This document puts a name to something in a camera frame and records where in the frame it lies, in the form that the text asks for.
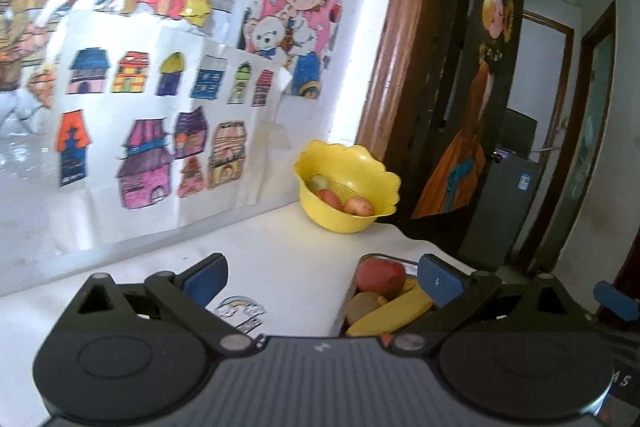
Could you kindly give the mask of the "yellow banana back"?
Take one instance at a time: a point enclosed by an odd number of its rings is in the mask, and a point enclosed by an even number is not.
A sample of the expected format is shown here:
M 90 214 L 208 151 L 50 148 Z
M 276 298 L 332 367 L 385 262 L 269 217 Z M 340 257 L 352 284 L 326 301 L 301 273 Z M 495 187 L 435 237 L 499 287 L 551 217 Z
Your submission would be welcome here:
M 415 288 L 416 286 L 418 286 L 418 280 L 415 279 L 414 277 L 408 277 L 408 279 L 405 280 L 404 286 L 402 286 L 402 289 L 400 292 L 401 295 L 408 293 L 408 291 L 411 291 L 411 289 Z

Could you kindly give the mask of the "yellow banana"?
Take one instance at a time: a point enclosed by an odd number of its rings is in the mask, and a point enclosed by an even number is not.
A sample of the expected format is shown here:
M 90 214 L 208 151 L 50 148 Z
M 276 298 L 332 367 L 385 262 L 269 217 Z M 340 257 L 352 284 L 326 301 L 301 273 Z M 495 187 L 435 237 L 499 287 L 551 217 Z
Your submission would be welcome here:
M 404 286 L 402 286 L 402 289 L 400 292 L 401 295 L 408 293 L 408 291 L 411 291 L 411 289 L 415 288 L 416 286 L 418 286 L 418 280 L 415 279 L 414 277 L 408 277 L 408 279 L 405 280 Z
M 400 295 L 386 305 L 361 317 L 346 331 L 348 337 L 378 336 L 402 329 L 435 306 L 419 287 Z

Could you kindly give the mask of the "red apple back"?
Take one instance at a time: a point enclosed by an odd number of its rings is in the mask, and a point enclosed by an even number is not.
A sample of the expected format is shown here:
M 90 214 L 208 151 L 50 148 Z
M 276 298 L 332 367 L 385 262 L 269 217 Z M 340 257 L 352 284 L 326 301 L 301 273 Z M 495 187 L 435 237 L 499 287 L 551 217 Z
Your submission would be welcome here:
M 406 280 L 407 274 L 400 262 L 377 257 L 361 262 L 355 273 L 360 291 L 371 291 L 387 299 L 399 295 Z

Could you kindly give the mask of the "yellow banana front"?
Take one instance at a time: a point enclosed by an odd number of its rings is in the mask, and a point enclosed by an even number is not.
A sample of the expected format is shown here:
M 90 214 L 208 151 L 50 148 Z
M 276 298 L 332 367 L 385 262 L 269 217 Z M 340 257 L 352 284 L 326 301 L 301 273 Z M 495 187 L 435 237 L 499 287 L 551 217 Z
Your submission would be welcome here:
M 400 295 L 386 305 L 361 317 L 346 331 L 348 337 L 378 336 L 402 329 L 435 306 L 419 287 Z

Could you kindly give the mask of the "cherry tomato one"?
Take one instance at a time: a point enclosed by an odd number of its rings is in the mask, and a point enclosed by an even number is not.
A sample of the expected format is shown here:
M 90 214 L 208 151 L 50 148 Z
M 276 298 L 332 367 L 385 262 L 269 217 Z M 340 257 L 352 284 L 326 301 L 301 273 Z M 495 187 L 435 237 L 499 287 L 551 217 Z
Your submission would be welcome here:
M 385 332 L 380 335 L 381 343 L 385 348 L 390 347 L 390 344 L 392 343 L 393 339 L 394 339 L 394 335 L 389 332 Z

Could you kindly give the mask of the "brown kiwi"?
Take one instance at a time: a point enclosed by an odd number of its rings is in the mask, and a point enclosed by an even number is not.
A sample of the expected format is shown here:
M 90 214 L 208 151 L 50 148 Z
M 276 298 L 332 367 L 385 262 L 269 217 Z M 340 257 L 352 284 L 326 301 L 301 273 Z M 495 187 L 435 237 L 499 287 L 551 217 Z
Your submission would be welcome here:
M 348 325 L 355 324 L 367 314 L 382 308 L 387 303 L 387 299 L 374 291 L 360 291 L 346 306 L 346 322 Z

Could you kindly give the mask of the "metal tray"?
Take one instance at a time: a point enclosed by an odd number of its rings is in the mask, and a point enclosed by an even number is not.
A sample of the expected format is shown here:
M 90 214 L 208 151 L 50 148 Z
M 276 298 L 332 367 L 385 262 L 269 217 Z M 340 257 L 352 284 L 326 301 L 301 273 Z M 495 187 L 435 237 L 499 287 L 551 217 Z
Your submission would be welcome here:
M 436 309 L 418 284 L 415 261 L 368 254 L 358 261 L 338 316 L 337 335 L 388 341 Z

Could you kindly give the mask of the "grey appliance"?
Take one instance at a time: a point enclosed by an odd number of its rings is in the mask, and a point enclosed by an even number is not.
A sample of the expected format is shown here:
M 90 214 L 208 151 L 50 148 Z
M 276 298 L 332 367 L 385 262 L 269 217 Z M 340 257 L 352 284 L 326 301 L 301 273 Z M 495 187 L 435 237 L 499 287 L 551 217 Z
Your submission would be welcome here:
M 471 267 L 498 269 L 520 233 L 540 176 L 540 166 L 529 158 L 536 129 L 532 117 L 513 109 L 504 114 L 488 175 L 459 251 Z

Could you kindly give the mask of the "lady painting black panel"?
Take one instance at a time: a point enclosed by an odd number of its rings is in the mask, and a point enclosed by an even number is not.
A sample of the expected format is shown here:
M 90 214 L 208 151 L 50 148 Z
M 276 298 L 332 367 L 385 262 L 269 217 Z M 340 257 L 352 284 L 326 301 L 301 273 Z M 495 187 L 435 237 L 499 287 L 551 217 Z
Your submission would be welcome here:
M 458 210 L 472 200 L 487 161 L 490 101 L 506 85 L 515 57 L 516 0 L 482 0 L 471 17 L 474 38 L 454 98 L 456 133 L 439 155 L 412 217 Z

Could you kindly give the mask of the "yellow plastic bowl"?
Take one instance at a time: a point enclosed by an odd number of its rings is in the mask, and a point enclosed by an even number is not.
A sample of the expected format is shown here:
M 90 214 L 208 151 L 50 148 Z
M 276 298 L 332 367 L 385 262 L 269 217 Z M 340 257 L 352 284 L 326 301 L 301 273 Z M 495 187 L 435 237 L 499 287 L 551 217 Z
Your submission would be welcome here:
M 304 213 L 316 225 L 342 234 L 357 233 L 383 217 L 390 217 L 399 202 L 400 178 L 386 170 L 381 161 L 361 145 L 345 146 L 320 140 L 308 143 L 294 164 L 299 182 L 299 202 Z M 340 201 L 342 209 L 325 202 L 311 188 L 312 179 L 322 176 Z M 345 211 L 354 198 L 364 198 L 372 206 L 371 216 L 358 216 Z

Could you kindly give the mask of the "houses drawing paper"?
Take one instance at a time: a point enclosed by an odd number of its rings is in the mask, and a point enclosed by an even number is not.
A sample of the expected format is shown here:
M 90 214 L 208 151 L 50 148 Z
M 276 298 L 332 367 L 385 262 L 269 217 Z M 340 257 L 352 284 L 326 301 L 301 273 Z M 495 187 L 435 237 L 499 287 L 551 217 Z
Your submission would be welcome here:
M 66 227 L 101 242 L 258 201 L 290 74 L 147 16 L 68 21 L 48 120 L 48 176 Z

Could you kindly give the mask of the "brown wooden door frame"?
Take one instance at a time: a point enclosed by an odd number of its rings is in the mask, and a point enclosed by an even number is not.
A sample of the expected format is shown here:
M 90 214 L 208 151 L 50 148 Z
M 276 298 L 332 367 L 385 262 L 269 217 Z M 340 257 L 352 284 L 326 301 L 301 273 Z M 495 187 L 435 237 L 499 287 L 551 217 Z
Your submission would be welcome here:
M 357 143 L 394 170 L 405 155 L 412 108 L 426 83 L 445 0 L 390 0 Z

